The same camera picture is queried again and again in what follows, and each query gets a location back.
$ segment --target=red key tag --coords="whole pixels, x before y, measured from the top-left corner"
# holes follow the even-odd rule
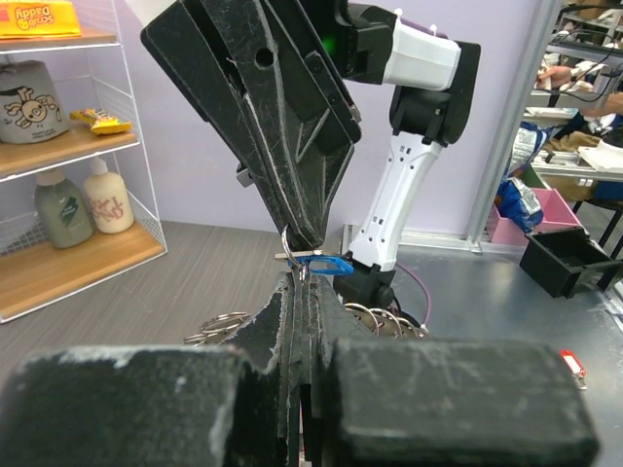
[[[588,386],[584,381],[584,378],[586,378],[586,370],[575,354],[570,350],[561,350],[561,357],[563,357],[563,360],[567,363],[571,373],[575,376],[577,387],[582,390],[588,389]]]

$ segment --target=pile of key rings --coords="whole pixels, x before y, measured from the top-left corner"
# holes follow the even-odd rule
[[[388,309],[367,308],[359,304],[344,305],[350,313],[379,338],[426,339],[428,332]]]
[[[230,336],[235,330],[251,318],[248,313],[222,314],[206,321],[199,332],[184,339],[187,345],[215,345]]]

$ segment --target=green light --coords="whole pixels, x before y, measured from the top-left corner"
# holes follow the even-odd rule
[[[329,55],[333,55],[338,48],[338,43],[334,36],[327,36],[322,39],[322,46]]]

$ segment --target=cartoon character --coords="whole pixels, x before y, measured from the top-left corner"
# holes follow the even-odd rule
[[[0,91],[0,95],[18,95],[19,102],[7,104],[4,108],[10,116],[14,117],[21,114],[16,121],[16,125],[20,128],[28,128],[32,124],[40,124],[48,117],[48,110],[56,111],[56,121],[61,122],[60,109],[56,100],[48,94],[43,94],[32,98],[34,90],[27,87],[21,87],[10,91]]]

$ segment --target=green bottle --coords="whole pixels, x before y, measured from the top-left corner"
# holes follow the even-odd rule
[[[59,168],[37,174],[35,206],[50,242],[69,248],[93,235],[89,213],[80,189]]]

